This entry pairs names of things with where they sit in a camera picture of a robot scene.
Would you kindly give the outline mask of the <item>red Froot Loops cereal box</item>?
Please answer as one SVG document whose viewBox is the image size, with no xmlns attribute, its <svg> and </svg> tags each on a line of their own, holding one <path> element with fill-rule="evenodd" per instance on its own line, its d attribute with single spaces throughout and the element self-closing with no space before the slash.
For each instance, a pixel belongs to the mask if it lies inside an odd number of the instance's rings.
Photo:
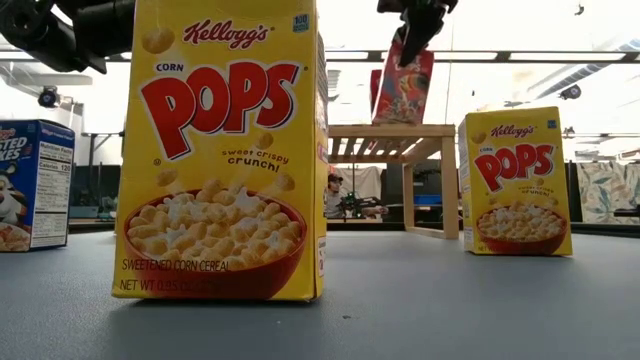
<svg viewBox="0 0 640 360">
<path fill-rule="evenodd" d="M 379 95 L 380 82 L 382 77 L 382 70 L 376 69 L 371 71 L 370 76 L 370 109 L 371 114 L 374 114 L 376 103 Z"/>
<path fill-rule="evenodd" d="M 379 95 L 372 114 L 372 123 L 375 125 L 423 123 L 434 54 L 424 49 L 412 63 L 401 67 L 399 61 L 402 45 L 398 29 L 381 69 Z"/>
</svg>

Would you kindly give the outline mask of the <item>person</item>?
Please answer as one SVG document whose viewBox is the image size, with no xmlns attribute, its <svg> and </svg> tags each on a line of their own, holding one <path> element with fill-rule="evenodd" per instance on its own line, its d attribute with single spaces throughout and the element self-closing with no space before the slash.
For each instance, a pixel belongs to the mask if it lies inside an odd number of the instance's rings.
<svg viewBox="0 0 640 360">
<path fill-rule="evenodd" d="M 326 192 L 326 201 L 324 206 L 324 215 L 326 218 L 344 218 L 345 212 L 340 208 L 341 195 L 340 189 L 343 178 L 330 173 L 328 175 L 328 185 Z M 385 206 L 365 207 L 362 213 L 366 217 L 375 217 L 376 215 L 385 215 L 389 213 L 389 209 Z"/>
</svg>

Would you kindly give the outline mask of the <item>blue Frosted Flakes cereal box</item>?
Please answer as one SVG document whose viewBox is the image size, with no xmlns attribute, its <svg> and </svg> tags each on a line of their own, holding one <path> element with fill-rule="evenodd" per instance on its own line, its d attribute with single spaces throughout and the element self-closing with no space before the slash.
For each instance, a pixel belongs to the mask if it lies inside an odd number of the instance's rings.
<svg viewBox="0 0 640 360">
<path fill-rule="evenodd" d="M 0 120 L 0 252 L 67 245 L 75 133 L 49 120 Z"/>
</svg>

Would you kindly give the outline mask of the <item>floral hanging curtain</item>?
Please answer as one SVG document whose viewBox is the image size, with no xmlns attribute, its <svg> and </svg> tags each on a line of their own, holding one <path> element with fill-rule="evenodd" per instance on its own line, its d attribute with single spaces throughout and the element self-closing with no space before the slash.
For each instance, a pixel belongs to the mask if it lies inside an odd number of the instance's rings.
<svg viewBox="0 0 640 360">
<path fill-rule="evenodd" d="M 640 225 L 639 217 L 617 217 L 616 210 L 640 205 L 640 164 L 577 163 L 584 223 Z"/>
</svg>

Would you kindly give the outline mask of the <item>blue-grey table mat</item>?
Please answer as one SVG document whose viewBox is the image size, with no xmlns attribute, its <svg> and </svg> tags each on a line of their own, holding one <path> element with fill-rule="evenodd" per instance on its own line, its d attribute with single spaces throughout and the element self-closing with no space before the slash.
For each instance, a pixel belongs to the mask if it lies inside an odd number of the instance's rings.
<svg viewBox="0 0 640 360">
<path fill-rule="evenodd" d="M 640 240 L 570 258 L 333 232 L 311 303 L 124 300 L 115 238 L 0 254 L 0 360 L 640 360 Z"/>
</svg>

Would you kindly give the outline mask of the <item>yellow Corn Pops cereal box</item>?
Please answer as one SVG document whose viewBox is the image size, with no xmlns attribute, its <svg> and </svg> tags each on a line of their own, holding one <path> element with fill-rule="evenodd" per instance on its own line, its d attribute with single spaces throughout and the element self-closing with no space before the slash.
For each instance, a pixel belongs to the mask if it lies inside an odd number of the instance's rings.
<svg viewBox="0 0 640 360">
<path fill-rule="evenodd" d="M 572 255 L 559 109 L 469 113 L 457 134 L 464 249 Z"/>
<path fill-rule="evenodd" d="M 115 297 L 320 297 L 317 20 L 316 0 L 136 0 Z"/>
</svg>

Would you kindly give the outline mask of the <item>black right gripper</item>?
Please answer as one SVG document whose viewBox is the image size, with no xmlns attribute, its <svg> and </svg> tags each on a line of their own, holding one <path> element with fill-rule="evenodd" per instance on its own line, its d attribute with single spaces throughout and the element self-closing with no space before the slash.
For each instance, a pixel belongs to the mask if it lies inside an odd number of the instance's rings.
<svg viewBox="0 0 640 360">
<path fill-rule="evenodd" d="M 378 13 L 402 13 L 399 65 L 412 63 L 443 26 L 443 9 L 451 13 L 458 0 L 378 0 Z"/>
</svg>

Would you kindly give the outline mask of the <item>wooden slatted shelf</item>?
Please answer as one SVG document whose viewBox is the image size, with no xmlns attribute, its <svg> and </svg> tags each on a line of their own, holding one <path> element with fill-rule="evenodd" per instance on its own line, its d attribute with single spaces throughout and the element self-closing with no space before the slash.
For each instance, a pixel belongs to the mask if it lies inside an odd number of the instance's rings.
<svg viewBox="0 0 640 360">
<path fill-rule="evenodd" d="M 407 232 L 427 237 L 459 238 L 458 175 L 453 125 L 331 125 L 331 164 L 395 163 L 403 170 L 403 215 Z M 440 154 L 443 228 L 421 228 L 415 222 L 415 165 Z"/>
</svg>

